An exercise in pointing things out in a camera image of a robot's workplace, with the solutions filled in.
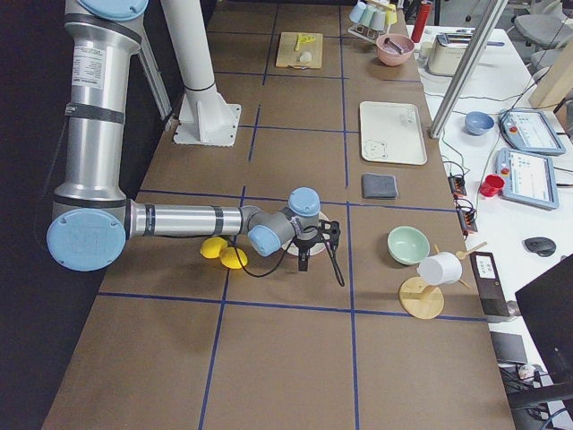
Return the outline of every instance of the black mouse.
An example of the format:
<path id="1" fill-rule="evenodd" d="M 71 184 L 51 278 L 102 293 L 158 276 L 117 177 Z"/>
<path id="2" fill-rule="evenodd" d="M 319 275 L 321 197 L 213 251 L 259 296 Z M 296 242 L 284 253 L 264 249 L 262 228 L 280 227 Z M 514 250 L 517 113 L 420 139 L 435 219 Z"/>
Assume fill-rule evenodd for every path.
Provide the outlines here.
<path id="1" fill-rule="evenodd" d="M 523 241 L 523 245 L 526 246 L 527 251 L 536 253 L 540 257 L 549 257 L 557 249 L 555 242 L 548 237 L 529 237 Z"/>

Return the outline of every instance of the pink bowl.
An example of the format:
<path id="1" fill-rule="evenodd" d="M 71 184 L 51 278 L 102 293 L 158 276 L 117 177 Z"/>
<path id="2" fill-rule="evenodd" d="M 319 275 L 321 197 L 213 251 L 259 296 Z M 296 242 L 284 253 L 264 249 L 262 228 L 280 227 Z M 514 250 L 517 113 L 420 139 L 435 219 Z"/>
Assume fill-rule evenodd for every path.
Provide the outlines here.
<path id="1" fill-rule="evenodd" d="M 399 54 L 389 43 L 384 41 L 389 38 L 392 42 L 402 48 Z M 414 41 L 401 34 L 383 34 L 376 39 L 376 55 L 385 65 L 402 65 L 414 52 Z"/>

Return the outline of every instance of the blue bowl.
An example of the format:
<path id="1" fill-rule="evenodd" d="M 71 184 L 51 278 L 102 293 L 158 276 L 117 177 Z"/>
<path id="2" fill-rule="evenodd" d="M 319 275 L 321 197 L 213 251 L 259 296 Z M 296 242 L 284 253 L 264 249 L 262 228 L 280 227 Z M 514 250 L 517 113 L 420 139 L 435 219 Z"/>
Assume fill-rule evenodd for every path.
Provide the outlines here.
<path id="1" fill-rule="evenodd" d="M 484 112 L 474 111 L 466 115 L 466 130 L 476 136 L 489 132 L 494 124 L 493 118 Z"/>

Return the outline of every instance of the label sticker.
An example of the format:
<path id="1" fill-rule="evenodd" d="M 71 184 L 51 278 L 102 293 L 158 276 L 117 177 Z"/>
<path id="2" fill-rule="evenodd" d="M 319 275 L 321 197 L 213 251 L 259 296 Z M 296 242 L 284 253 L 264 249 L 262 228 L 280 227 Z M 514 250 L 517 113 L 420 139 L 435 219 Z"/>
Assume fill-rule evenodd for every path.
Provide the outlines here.
<path id="1" fill-rule="evenodd" d="M 73 49 L 72 85 L 103 90 L 105 70 L 105 50 L 94 47 Z"/>
<path id="2" fill-rule="evenodd" d="M 484 255 L 476 255 L 475 262 L 477 263 L 477 270 L 480 278 L 487 280 L 495 280 L 495 271 L 493 271 L 492 259 Z"/>

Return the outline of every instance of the wooden board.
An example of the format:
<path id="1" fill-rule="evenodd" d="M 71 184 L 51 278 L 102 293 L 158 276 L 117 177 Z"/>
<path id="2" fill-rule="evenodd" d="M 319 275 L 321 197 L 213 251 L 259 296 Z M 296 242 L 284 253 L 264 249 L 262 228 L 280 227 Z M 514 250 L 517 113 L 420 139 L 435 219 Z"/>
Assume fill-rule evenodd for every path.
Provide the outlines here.
<path id="1" fill-rule="evenodd" d="M 296 41 L 299 35 L 305 37 L 314 37 L 314 40 L 308 43 L 301 43 L 296 48 Z M 302 63 L 300 56 L 305 52 L 309 52 L 312 59 L 308 63 Z M 277 53 L 277 67 L 294 67 L 294 68 L 309 68 L 320 69 L 322 68 L 322 35 L 320 33 L 293 33 L 283 31 L 280 34 L 280 43 L 278 44 Z"/>

